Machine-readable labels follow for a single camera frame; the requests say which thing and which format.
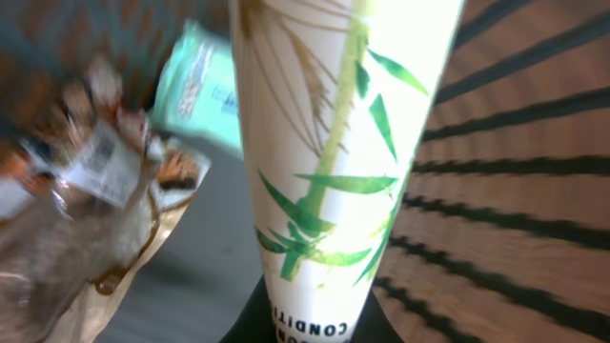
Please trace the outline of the white bamboo print tube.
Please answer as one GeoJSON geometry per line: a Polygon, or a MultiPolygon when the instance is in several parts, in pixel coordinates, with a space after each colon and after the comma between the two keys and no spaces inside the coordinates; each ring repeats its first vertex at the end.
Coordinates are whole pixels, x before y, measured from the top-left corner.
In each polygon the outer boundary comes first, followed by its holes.
{"type": "Polygon", "coordinates": [[[277,342],[354,336],[462,0],[233,0],[255,243],[277,342]]]}

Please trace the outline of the clear brown snack pouch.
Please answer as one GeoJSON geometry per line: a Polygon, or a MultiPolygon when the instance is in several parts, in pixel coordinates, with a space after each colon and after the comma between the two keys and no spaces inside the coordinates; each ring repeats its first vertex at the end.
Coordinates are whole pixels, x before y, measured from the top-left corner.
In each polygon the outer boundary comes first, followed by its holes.
{"type": "Polygon", "coordinates": [[[95,57],[37,76],[1,125],[1,339],[91,342],[188,208],[211,163],[122,104],[95,57]]]}

